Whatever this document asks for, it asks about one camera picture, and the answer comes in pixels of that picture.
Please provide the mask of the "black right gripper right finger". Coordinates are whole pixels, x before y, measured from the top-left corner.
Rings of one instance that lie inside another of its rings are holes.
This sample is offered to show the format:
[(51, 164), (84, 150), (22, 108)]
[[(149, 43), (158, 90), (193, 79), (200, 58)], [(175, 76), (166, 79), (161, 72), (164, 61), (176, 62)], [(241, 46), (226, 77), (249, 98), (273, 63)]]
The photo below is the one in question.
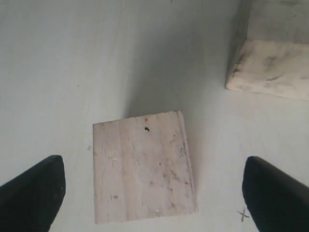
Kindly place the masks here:
[(242, 195), (260, 232), (309, 230), (309, 188), (266, 160), (246, 159)]

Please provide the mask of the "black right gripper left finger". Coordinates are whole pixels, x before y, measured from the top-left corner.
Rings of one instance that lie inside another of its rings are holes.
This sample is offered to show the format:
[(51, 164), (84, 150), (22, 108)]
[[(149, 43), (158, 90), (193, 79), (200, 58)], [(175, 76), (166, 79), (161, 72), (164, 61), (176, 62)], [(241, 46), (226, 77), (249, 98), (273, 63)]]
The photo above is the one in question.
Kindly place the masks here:
[(2, 232), (47, 232), (66, 194), (63, 158), (51, 155), (0, 188)]

